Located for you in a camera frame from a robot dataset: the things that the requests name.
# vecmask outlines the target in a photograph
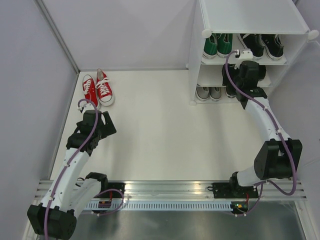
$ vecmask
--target white shoe lace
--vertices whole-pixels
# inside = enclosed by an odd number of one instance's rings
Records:
[[[250,35],[250,33],[245,34],[242,39],[245,39],[246,37],[248,37]]]
[[[110,93],[110,90],[107,87],[107,85],[105,84],[105,83],[108,83],[108,82],[110,82],[109,78],[105,77],[101,81],[98,81],[98,83],[96,84],[95,88],[96,89],[100,89],[100,93],[102,95],[108,94],[108,93]]]
[[[91,80],[88,80],[88,81],[86,81],[85,84],[83,84],[83,87],[84,87],[83,93],[84,93],[84,95],[88,94],[90,86],[91,86]]]

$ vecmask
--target red canvas shoe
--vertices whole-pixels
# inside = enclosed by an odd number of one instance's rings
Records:
[[[110,106],[115,101],[109,81],[107,75],[99,68],[96,73],[96,88],[98,100],[103,106]]]
[[[92,101],[96,108],[100,108],[100,103],[97,98],[96,84],[94,79],[90,75],[85,75],[82,80],[82,90],[84,97]]]

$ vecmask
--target shoe rack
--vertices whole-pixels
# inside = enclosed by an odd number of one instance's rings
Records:
[[[258,83],[267,95],[279,85],[288,68],[299,55],[308,40],[314,36],[292,0],[198,0],[195,8],[189,62],[190,104],[234,103],[221,89],[219,101],[210,98],[200,101],[196,97],[197,84],[202,87],[222,87],[222,68],[226,59],[216,55],[213,59],[203,57],[206,38],[212,33],[233,34],[232,49],[244,49],[238,34],[280,34],[284,45],[284,56],[272,60],[264,50],[263,57],[256,62],[266,66],[266,76]],[[235,56],[229,59],[236,63]]]

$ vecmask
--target white floor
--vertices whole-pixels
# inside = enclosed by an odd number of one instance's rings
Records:
[[[68,137],[81,121],[81,72],[51,179],[64,159]],[[228,180],[251,166],[263,142],[240,103],[189,105],[188,71],[107,72],[115,94],[109,111],[117,133],[101,140],[80,177],[109,180]]]

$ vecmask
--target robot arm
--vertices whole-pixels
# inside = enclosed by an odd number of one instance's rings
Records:
[[[231,188],[234,190],[240,187],[253,186],[264,180],[290,178],[293,175],[288,154],[278,136],[279,131],[289,148],[296,170],[302,152],[301,142],[299,140],[292,140],[282,129],[270,108],[266,93],[262,88],[258,87],[258,82],[263,80],[266,76],[266,66],[259,65],[257,62],[252,61],[252,57],[252,52],[250,50],[242,51],[236,64],[228,64],[228,72],[235,85],[241,91],[262,103],[265,108],[268,109],[273,116],[278,129],[276,129],[265,109],[253,100],[236,92],[237,100],[241,103],[243,109],[254,119],[260,131],[260,135],[264,140],[264,144],[257,154],[253,166],[232,174],[229,182]],[[222,76],[223,85],[233,88],[227,77],[225,66],[222,68]]]
[[[87,110],[83,114],[83,120],[77,123],[77,128],[68,138],[67,150],[58,173],[58,178],[61,179],[54,197],[51,198],[51,194],[58,179],[53,181],[39,205],[31,205],[29,207],[27,216],[36,234],[44,235],[45,212],[48,202],[52,200],[48,215],[48,235],[52,238],[68,240],[76,228],[77,218],[87,203],[101,191],[107,189],[107,176],[91,172],[85,177],[82,186],[76,192],[73,191],[79,174],[89,160],[93,150],[98,146],[99,140],[117,132],[107,111],[104,113],[98,111],[97,126],[92,137],[72,159],[72,162],[67,165],[71,156],[89,136],[95,119],[95,111]]]

